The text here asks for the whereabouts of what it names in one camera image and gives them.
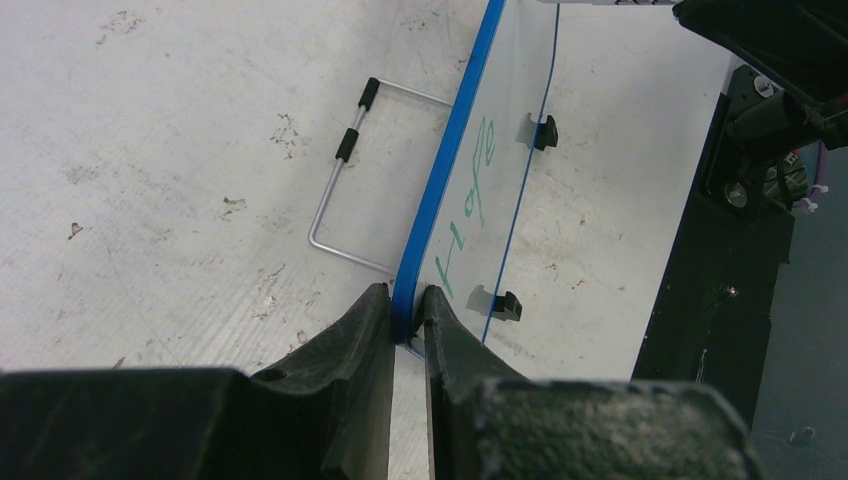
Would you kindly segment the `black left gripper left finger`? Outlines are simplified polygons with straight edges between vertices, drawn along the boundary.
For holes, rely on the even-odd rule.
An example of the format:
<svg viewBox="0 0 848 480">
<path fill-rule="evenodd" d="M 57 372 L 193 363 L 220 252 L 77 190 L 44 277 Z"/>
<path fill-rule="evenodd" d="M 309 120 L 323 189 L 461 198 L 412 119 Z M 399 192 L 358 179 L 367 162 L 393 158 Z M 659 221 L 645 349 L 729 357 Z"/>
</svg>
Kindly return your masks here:
<svg viewBox="0 0 848 480">
<path fill-rule="evenodd" d="M 385 284 L 276 363 L 1 377 L 5 479 L 384 479 L 395 348 Z"/>
</svg>

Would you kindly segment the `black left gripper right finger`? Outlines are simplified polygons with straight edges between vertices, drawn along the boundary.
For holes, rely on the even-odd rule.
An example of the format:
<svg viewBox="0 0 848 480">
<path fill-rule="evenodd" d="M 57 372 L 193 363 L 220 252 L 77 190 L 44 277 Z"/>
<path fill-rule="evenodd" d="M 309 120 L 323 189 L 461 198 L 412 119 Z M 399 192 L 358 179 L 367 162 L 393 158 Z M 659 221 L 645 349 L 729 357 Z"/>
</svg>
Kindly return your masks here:
<svg viewBox="0 0 848 480">
<path fill-rule="evenodd" d="M 762 479 L 733 407 L 688 382 L 532 380 L 420 302 L 434 479 Z"/>
</svg>

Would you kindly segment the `blue framed whiteboard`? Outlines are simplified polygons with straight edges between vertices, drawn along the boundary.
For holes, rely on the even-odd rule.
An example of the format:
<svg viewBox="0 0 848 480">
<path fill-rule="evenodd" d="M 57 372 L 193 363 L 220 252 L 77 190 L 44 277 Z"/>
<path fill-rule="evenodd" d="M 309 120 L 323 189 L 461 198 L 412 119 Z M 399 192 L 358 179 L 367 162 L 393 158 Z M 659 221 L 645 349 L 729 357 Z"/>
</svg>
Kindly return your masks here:
<svg viewBox="0 0 848 480">
<path fill-rule="evenodd" d="M 487 335 L 553 76 L 560 8 L 492 1 L 485 10 L 400 261 L 391 315 L 399 344 L 424 354 L 414 323 L 439 287 L 461 324 Z"/>
</svg>

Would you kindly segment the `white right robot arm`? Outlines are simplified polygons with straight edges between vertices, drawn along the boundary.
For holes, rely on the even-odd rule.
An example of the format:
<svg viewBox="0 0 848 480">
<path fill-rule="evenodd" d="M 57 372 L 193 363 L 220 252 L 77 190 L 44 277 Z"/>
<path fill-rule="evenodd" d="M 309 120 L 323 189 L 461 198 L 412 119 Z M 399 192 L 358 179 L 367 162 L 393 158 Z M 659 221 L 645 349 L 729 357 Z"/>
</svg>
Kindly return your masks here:
<svg viewBox="0 0 848 480">
<path fill-rule="evenodd" d="M 702 192 L 737 216 L 756 216 L 766 175 L 814 142 L 847 144 L 844 1 L 681 1 L 679 24 L 742 66 L 707 145 Z"/>
</svg>

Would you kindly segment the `black whiteboard foot left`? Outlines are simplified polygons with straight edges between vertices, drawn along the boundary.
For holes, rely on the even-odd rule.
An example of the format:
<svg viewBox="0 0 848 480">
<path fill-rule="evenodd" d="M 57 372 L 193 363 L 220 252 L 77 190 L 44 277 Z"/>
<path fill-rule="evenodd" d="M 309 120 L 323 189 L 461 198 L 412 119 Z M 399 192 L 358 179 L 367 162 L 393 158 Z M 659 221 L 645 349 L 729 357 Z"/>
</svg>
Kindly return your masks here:
<svg viewBox="0 0 848 480">
<path fill-rule="evenodd" d="M 523 306 L 517 296 L 506 291 L 503 295 L 494 297 L 491 316 L 501 321 L 519 322 L 522 316 Z"/>
</svg>

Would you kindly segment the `black whiteboard foot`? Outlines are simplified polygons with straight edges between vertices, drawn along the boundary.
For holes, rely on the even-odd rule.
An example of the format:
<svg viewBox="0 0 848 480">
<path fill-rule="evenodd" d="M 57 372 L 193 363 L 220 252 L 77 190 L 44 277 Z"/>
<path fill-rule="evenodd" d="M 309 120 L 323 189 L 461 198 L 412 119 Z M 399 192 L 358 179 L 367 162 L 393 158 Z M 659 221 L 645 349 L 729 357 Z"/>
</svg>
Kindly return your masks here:
<svg viewBox="0 0 848 480">
<path fill-rule="evenodd" d="M 517 296 L 506 291 L 503 295 L 494 297 L 491 316 L 501 321 L 519 322 L 522 316 L 523 306 Z"/>
<path fill-rule="evenodd" d="M 559 131 L 555 118 L 548 114 L 535 127 L 533 147 L 538 151 L 556 148 L 559 141 Z"/>
</svg>

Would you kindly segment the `black whiteboard foot right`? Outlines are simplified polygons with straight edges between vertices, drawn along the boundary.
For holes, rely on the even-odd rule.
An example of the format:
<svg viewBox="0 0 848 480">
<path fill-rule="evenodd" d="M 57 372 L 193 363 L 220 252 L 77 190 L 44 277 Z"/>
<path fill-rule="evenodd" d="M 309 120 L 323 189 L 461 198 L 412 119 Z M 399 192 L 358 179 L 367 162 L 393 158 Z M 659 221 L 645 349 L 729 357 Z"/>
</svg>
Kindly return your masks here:
<svg viewBox="0 0 848 480">
<path fill-rule="evenodd" d="M 559 141 L 559 131 L 555 118 L 548 114 L 535 127 L 533 147 L 538 151 L 556 148 Z"/>
</svg>

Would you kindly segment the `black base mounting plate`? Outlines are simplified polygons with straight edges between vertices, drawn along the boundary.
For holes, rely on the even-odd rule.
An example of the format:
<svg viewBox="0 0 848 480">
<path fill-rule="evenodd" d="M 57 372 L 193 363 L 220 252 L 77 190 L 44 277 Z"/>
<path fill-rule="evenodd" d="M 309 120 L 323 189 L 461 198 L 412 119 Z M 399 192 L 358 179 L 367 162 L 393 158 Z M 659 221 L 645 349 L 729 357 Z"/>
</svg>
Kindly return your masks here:
<svg viewBox="0 0 848 480">
<path fill-rule="evenodd" d="M 725 126 L 763 98 L 757 72 L 735 68 L 720 92 L 647 330 L 636 380 L 694 381 L 719 391 L 754 422 L 775 283 L 787 262 L 793 216 L 741 163 Z"/>
</svg>

